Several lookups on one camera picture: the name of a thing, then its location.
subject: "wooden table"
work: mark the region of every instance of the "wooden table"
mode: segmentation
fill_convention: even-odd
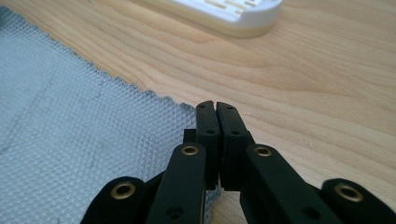
[[[396,210],[396,2],[285,0],[274,29],[219,35],[139,0],[0,0],[111,76],[178,103],[235,105],[303,179],[360,183]],[[242,223],[237,193],[213,223]]]

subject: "white plastic tray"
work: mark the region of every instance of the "white plastic tray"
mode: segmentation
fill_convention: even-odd
[[[187,20],[236,37],[267,33],[282,0],[145,0]]]

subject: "textured fabric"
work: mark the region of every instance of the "textured fabric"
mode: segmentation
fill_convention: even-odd
[[[110,180],[163,171],[194,116],[0,7],[0,223],[79,223]]]

